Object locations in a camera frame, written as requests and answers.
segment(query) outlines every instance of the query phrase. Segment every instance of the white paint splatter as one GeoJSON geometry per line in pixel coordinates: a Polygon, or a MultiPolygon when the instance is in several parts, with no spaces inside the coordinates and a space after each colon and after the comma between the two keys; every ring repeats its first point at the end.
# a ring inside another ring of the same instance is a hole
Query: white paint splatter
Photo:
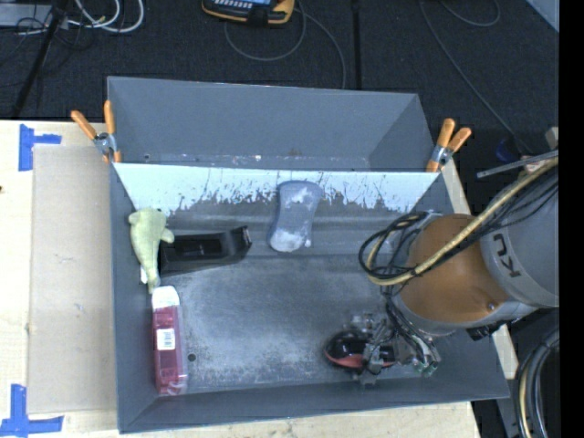
{"type": "Polygon", "coordinates": [[[407,213],[438,176],[438,172],[281,171],[123,162],[114,167],[136,209],[152,207],[167,216],[202,202],[271,201],[277,197],[277,186],[287,181],[318,184],[323,200],[330,203],[342,200],[365,209],[381,204],[407,213]]]}

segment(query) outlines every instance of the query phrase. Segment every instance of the green plush toy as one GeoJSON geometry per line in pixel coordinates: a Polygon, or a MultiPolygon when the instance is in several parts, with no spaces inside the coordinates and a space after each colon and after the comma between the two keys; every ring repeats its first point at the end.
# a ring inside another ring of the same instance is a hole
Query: green plush toy
{"type": "Polygon", "coordinates": [[[161,240],[171,244],[174,234],[166,228],[166,215],[156,209],[144,208],[130,214],[130,240],[148,278],[148,291],[160,285],[158,273],[158,247],[161,240]]]}

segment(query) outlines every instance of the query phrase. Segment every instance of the yellow cable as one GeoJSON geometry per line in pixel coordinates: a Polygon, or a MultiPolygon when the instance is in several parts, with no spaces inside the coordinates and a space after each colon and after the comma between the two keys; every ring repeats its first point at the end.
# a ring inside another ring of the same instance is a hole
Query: yellow cable
{"type": "MultiPolygon", "coordinates": [[[[542,165],[539,169],[536,169],[534,172],[524,175],[520,177],[516,182],[504,191],[495,201],[490,203],[485,210],[480,213],[470,224],[468,224],[458,235],[456,235],[450,242],[448,242],[445,246],[443,246],[440,250],[430,256],[426,261],[420,263],[416,266],[413,270],[408,271],[405,274],[392,277],[391,279],[378,279],[374,276],[369,276],[369,279],[374,284],[378,286],[393,286],[394,284],[401,284],[415,276],[418,276],[420,273],[426,271],[429,267],[436,263],[442,256],[448,253],[450,250],[455,248],[458,244],[460,244],[468,235],[476,230],[476,228],[482,224],[486,218],[488,218],[491,214],[493,214],[497,209],[499,209],[504,203],[506,203],[511,197],[513,197],[517,192],[524,189],[530,183],[532,183],[535,179],[543,175],[544,173],[550,171],[554,167],[558,165],[558,157],[550,159],[548,163],[542,165]]],[[[379,247],[381,242],[378,240],[376,243],[376,247],[379,247]]],[[[367,260],[367,267],[371,269],[370,263],[372,261],[371,255],[374,253],[370,252],[370,257],[367,260]]]]}
{"type": "Polygon", "coordinates": [[[521,422],[523,423],[523,428],[526,432],[526,438],[532,438],[532,434],[529,431],[529,424],[527,423],[527,405],[526,405],[526,391],[527,391],[527,368],[521,374],[521,379],[519,381],[519,410],[521,411],[521,422]]]}

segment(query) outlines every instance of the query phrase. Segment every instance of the red object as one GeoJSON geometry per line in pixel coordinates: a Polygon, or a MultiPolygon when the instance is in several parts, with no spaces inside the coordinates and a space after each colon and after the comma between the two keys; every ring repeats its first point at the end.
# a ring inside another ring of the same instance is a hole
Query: red object
{"type": "Polygon", "coordinates": [[[174,396],[186,391],[188,372],[183,352],[181,308],[170,306],[153,311],[154,367],[158,393],[174,396]]]}

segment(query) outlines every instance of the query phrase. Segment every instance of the blue tape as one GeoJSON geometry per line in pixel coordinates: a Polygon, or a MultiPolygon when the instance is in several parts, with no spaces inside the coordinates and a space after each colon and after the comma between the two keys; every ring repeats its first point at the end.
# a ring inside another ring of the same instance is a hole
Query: blue tape
{"type": "Polygon", "coordinates": [[[11,386],[10,418],[0,423],[0,436],[27,438],[30,433],[60,432],[63,416],[54,419],[28,420],[26,415],[26,388],[19,384],[11,386]]]}
{"type": "Polygon", "coordinates": [[[20,124],[20,146],[18,154],[18,170],[31,171],[33,169],[33,146],[36,143],[60,144],[59,135],[44,134],[35,135],[35,130],[28,128],[25,124],[20,124]]]}

